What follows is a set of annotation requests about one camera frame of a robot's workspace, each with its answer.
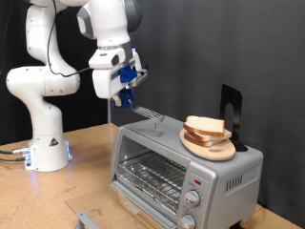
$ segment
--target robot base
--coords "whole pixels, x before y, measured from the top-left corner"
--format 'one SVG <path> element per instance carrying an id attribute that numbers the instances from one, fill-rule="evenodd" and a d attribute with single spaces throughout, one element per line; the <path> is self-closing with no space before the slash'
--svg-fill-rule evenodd
<path id="1" fill-rule="evenodd" d="M 63 133 L 57 135 L 34 135 L 29 142 L 30 160 L 25 161 L 26 170 L 52 172 L 65 168 L 70 161 L 70 149 Z"/>

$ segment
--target dark background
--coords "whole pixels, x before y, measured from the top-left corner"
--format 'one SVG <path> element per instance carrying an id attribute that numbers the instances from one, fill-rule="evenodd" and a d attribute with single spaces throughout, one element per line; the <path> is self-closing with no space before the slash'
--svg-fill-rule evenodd
<path id="1" fill-rule="evenodd" d="M 31 139 L 31 118 L 24 103 L 7 89 L 6 77 L 10 69 L 24 66 L 43 66 L 27 53 L 26 18 L 31 4 L 14 0 L 5 39 L 5 26 L 12 0 L 0 1 L 0 145 Z M 69 8 L 57 17 L 58 46 L 63 58 L 75 69 L 88 67 L 95 53 L 96 40 L 81 35 L 76 14 L 79 8 Z M 95 95 L 92 71 L 80 74 L 81 86 L 76 94 L 46 97 L 63 114 L 64 132 L 100 125 L 107 122 L 107 100 Z"/>
<path id="2" fill-rule="evenodd" d="M 242 92 L 241 142 L 264 154 L 259 202 L 305 227 L 305 2 L 303 0 L 138 0 L 143 22 L 131 35 L 150 64 L 134 90 L 136 103 L 181 121 L 219 116 L 222 84 Z M 0 63 L 10 1 L 0 1 Z M 11 68 L 39 65 L 26 52 L 29 4 L 16 0 L 0 78 L 0 144 L 31 138 L 25 105 L 6 87 Z M 95 41 L 79 34 L 71 9 L 58 18 L 60 51 L 77 70 L 88 66 Z M 95 95 L 91 73 L 77 94 L 50 97 L 63 112 L 64 130 L 107 121 L 106 100 Z M 116 125 L 144 119 L 113 110 Z M 232 116 L 226 126 L 232 129 Z"/>
<path id="3" fill-rule="evenodd" d="M 305 2 L 138 2 L 132 42 L 150 70 L 135 102 L 181 121 L 218 118 L 222 84 L 241 91 L 240 140 L 264 154 L 259 201 L 305 228 Z M 140 119 L 113 111 L 116 125 Z"/>

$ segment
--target cable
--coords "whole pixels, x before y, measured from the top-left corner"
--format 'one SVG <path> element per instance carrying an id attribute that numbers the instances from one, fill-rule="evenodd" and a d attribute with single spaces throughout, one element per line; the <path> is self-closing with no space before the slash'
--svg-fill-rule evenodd
<path id="1" fill-rule="evenodd" d="M 0 158 L 0 160 L 3 160 L 3 161 L 24 161 L 26 160 L 25 157 L 19 157 L 17 159 L 3 159 L 3 158 Z"/>
<path id="2" fill-rule="evenodd" d="M 5 63 L 8 26 L 9 26 L 12 7 L 13 7 L 14 2 L 15 2 L 15 0 L 12 0 L 11 3 L 10 3 L 10 12 L 9 12 L 9 15 L 8 15 L 8 19 L 7 19 L 6 27 L 5 27 L 5 31 L 4 31 L 4 46 L 3 46 L 4 49 L 3 49 L 3 59 L 2 59 L 2 67 L 1 67 L 0 75 L 2 74 L 2 71 L 3 71 L 3 68 L 4 68 L 4 63 Z"/>
<path id="3" fill-rule="evenodd" d="M 144 68 L 144 69 L 148 70 L 148 69 L 149 69 L 149 64 L 145 61 L 145 59 L 142 57 L 142 55 L 140 55 L 139 52 L 137 52 L 137 53 L 138 53 L 140 59 L 141 59 L 141 60 L 145 63 L 145 65 L 146 65 L 146 68 Z"/>
<path id="4" fill-rule="evenodd" d="M 12 155 L 12 151 L 0 151 L 2 155 Z"/>
<path id="5" fill-rule="evenodd" d="M 49 64 L 49 67 L 50 67 L 50 70 L 51 70 L 51 73 L 53 74 L 61 74 L 62 76 L 64 77 L 70 77 L 70 76 L 73 76 L 75 74 L 78 74 L 78 73 L 83 73 L 87 70 L 90 70 L 91 68 L 87 68 L 87 69 L 83 69 L 81 71 L 78 71 L 76 73 L 72 73 L 72 74 L 62 74 L 62 73 L 55 73 L 52 69 L 51 69 L 51 63 L 50 63 L 50 56 L 49 56 L 49 49 L 50 49 L 50 42 L 51 42 L 51 33 L 54 29 L 54 26 L 55 26 L 55 22 L 56 22 L 56 17 L 57 17 L 57 7 L 56 7 L 56 4 L 55 4 L 55 0 L 52 0 L 53 1 L 53 5 L 54 5 L 54 9 L 55 9 L 55 17 L 54 17 L 54 22 L 53 22 L 53 25 L 51 26 L 51 32 L 50 32 L 50 36 L 49 36 L 49 40 L 48 40 L 48 64 Z"/>

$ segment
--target toaster oven control panel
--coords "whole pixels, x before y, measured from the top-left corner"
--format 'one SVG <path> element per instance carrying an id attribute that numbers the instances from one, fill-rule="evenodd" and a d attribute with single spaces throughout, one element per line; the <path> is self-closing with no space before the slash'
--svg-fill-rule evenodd
<path id="1" fill-rule="evenodd" d="M 187 192 L 183 195 L 183 215 L 178 221 L 178 228 L 197 228 L 202 219 L 209 182 L 190 173 Z"/>

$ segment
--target toaster oven knob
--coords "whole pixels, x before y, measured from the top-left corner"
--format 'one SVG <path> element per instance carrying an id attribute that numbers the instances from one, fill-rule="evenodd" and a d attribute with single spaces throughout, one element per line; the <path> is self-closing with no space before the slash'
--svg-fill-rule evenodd
<path id="1" fill-rule="evenodd" d="M 196 222 L 191 215 L 185 215 L 178 222 L 178 229 L 194 229 Z"/>
<path id="2" fill-rule="evenodd" d="M 185 201 L 190 204 L 192 207 L 198 206 L 200 202 L 199 194 L 196 191 L 190 191 L 186 193 L 183 198 Z"/>

